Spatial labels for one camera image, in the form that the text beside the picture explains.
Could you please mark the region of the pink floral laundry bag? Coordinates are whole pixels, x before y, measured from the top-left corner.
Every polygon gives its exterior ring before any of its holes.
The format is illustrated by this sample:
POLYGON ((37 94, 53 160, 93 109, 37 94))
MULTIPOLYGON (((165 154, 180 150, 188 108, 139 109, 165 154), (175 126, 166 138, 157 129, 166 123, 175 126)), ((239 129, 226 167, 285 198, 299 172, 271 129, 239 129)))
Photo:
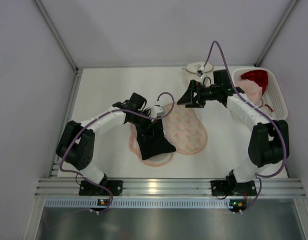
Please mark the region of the pink floral laundry bag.
MULTIPOLYGON (((194 155, 205 149, 208 135, 193 109, 186 108, 184 105, 175 105, 171 114, 164 118, 162 122, 165 137, 176 147, 177 153, 194 155)), ((174 153, 162 153, 148 160, 142 160, 136 137, 136 128, 131 125, 129 149, 142 163, 151 167, 158 167, 168 163, 173 158, 174 153)))

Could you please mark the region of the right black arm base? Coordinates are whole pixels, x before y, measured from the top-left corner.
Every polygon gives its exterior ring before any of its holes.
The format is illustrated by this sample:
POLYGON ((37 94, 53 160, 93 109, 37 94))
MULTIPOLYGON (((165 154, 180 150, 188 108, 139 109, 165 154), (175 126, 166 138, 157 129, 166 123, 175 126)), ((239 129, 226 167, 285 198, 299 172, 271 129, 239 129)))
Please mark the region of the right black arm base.
POLYGON ((254 181, 232 183, 229 180, 212 180, 211 190, 214 197, 252 197, 257 195, 254 181))

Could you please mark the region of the black garment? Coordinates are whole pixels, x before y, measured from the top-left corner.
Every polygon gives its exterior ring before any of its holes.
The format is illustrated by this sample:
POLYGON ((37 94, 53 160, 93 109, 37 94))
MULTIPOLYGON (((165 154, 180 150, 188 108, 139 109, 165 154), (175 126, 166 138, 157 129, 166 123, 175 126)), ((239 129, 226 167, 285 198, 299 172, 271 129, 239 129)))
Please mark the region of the black garment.
POLYGON ((176 147, 165 137, 161 119, 150 122, 146 126, 137 126, 136 132, 143 161, 161 154, 176 152, 176 147))

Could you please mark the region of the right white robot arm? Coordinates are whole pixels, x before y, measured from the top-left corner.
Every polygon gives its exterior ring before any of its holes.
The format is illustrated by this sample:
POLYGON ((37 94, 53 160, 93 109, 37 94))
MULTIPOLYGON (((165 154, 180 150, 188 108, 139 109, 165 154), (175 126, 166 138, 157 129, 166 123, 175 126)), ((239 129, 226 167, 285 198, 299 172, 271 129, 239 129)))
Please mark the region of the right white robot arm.
POLYGON ((273 120, 250 102, 243 90, 234 85, 226 70, 213 73, 214 83, 191 80, 178 105, 187 108, 203 108, 207 101, 218 101, 250 130, 247 159, 229 173, 237 184, 247 183, 258 175, 260 169, 285 163, 289 155, 288 124, 284 120, 273 120))

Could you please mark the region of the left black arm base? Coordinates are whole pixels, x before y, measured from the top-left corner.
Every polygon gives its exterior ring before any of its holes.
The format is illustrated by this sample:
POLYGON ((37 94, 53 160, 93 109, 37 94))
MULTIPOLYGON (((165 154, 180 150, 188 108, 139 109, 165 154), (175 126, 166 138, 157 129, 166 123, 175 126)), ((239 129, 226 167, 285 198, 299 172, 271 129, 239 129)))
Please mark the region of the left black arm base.
POLYGON ((106 180, 106 189, 96 186, 86 180, 81 181, 79 188, 80 196, 110 196, 110 192, 113 196, 120 196, 123 190, 122 180, 106 180))

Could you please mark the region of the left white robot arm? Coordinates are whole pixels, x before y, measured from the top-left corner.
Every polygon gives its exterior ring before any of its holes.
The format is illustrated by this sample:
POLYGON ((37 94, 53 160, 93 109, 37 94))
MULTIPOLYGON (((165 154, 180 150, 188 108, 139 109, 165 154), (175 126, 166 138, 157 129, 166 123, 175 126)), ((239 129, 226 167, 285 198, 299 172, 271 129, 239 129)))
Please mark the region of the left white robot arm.
POLYGON ((68 122, 56 149, 57 156, 61 158, 60 171, 102 184, 107 176, 93 161, 96 136, 125 123, 132 123, 141 130, 150 129, 162 119, 165 110, 158 103, 145 110, 143 106, 146 103, 144 97, 133 93, 128 100, 114 103, 100 116, 82 122, 68 122))

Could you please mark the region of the white round mesh laundry bag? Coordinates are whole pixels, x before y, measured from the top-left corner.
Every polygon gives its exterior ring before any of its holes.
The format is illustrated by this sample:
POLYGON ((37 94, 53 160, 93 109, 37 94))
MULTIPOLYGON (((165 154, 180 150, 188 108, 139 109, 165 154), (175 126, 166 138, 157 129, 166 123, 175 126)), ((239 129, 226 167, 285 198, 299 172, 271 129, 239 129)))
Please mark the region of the white round mesh laundry bag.
POLYGON ((196 75, 196 72, 198 70, 204 71, 209 78, 212 77, 214 65, 209 62, 206 64, 206 66, 204 66, 204 64, 204 61, 197 61, 187 64, 186 67, 182 69, 182 80, 185 87, 188 87, 191 80, 196 80, 200 82, 200 78, 196 75))

